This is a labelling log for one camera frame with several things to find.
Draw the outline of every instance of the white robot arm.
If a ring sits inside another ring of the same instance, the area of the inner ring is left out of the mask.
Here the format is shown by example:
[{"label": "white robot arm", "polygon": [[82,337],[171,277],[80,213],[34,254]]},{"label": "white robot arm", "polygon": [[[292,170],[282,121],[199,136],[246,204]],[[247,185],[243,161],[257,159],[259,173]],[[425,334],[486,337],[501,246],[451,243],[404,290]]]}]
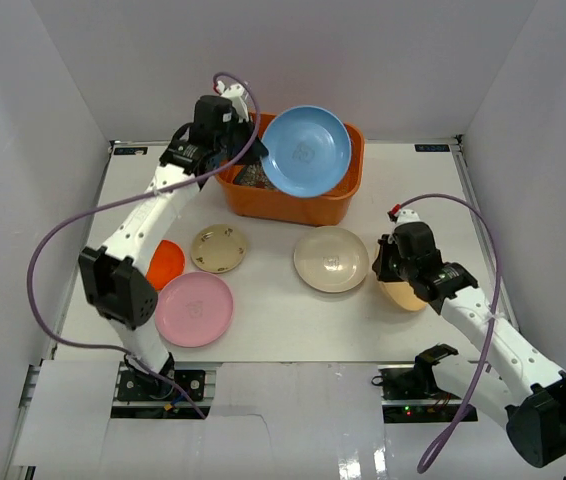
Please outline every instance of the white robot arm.
[{"label": "white robot arm", "polygon": [[[413,210],[390,213],[392,235],[379,240],[373,270],[382,282],[408,282],[414,293],[460,330],[479,350],[488,321],[494,332],[487,361],[499,374],[482,375],[472,404],[507,432],[519,454],[542,467],[566,454],[566,372],[525,340],[510,322],[492,315],[477,281],[457,263],[444,263],[430,228]],[[415,376],[424,391],[464,397],[475,366],[447,345],[416,357]]]},{"label": "white robot arm", "polygon": [[[171,192],[158,190],[217,167],[243,148],[254,125],[250,122],[246,91],[239,85],[225,87],[218,82],[220,96],[201,97],[194,109],[194,121],[177,130],[161,155],[146,192],[157,195],[139,203],[120,227],[98,250],[85,247],[79,267],[88,303],[96,307],[119,335],[123,346],[152,371],[165,374],[173,359],[154,324],[158,296],[145,275],[156,248],[180,209],[198,192],[194,183]],[[189,138],[182,137],[189,130]],[[257,139],[241,162],[254,162],[267,154]],[[131,366],[145,375],[134,358]],[[163,385],[147,377],[148,388],[160,393]]]}]

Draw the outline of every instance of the white enclosure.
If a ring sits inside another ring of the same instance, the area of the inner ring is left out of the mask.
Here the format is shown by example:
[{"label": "white enclosure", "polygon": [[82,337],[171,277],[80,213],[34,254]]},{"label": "white enclosure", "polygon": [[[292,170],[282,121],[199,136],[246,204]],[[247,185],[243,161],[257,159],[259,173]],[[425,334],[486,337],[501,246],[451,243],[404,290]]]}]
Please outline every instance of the white enclosure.
[{"label": "white enclosure", "polygon": [[[0,0],[0,478],[45,355],[36,243],[94,204],[106,140],[168,139],[222,69],[266,111],[318,104],[376,139],[465,134],[522,331],[566,367],[566,2]],[[41,259],[51,324],[85,226]]]}]

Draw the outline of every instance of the tan plate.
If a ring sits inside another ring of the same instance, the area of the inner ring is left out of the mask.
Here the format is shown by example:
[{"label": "tan plate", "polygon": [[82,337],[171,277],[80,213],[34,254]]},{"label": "tan plate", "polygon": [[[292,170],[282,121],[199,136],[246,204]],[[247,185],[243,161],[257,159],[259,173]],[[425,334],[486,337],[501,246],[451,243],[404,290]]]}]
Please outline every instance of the tan plate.
[{"label": "tan plate", "polygon": [[294,266],[311,287],[340,293],[365,280],[370,259],[361,239],[349,230],[319,227],[296,244]]},{"label": "tan plate", "polygon": [[247,238],[236,227],[219,224],[201,230],[190,249],[194,264],[210,273],[228,272],[243,261]]}]

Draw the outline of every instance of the orange plastic tub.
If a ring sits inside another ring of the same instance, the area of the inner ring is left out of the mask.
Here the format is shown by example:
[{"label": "orange plastic tub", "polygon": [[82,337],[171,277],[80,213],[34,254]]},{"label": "orange plastic tub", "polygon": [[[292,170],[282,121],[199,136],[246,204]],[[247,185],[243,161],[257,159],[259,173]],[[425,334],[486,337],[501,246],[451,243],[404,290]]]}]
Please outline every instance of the orange plastic tub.
[{"label": "orange plastic tub", "polygon": [[[261,114],[259,136],[263,135],[275,115]],[[216,179],[223,187],[227,204],[237,215],[267,218],[305,225],[337,225],[350,206],[352,197],[361,185],[365,139],[361,132],[345,124],[352,141],[350,168],[341,182],[320,197],[298,198],[275,190],[235,185],[234,179],[243,168],[231,167],[219,173]]]}]

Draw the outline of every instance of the plate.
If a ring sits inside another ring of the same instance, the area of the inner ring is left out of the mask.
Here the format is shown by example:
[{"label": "plate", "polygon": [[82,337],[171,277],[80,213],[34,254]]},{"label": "plate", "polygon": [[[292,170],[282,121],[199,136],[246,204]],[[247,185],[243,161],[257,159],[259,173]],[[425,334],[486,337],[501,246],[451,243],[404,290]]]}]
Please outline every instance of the plate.
[{"label": "plate", "polygon": [[162,290],[171,280],[183,273],[185,255],[176,243],[161,240],[147,271],[148,282],[155,290]]},{"label": "plate", "polygon": [[356,287],[368,274],[370,259],[359,237],[340,227],[318,227],[294,249],[294,267],[311,287],[339,293]]},{"label": "plate", "polygon": [[300,106],[283,112],[262,138],[269,155],[263,171],[276,188],[294,197],[318,197],[336,187],[352,156],[350,136],[331,112]]},{"label": "plate", "polygon": [[202,347],[218,339],[232,323],[230,287],[216,275],[192,272],[176,277],[161,293],[156,328],[179,347]]},{"label": "plate", "polygon": [[236,268],[247,253],[247,238],[231,225],[212,225],[194,237],[190,256],[194,264],[210,273]]}]

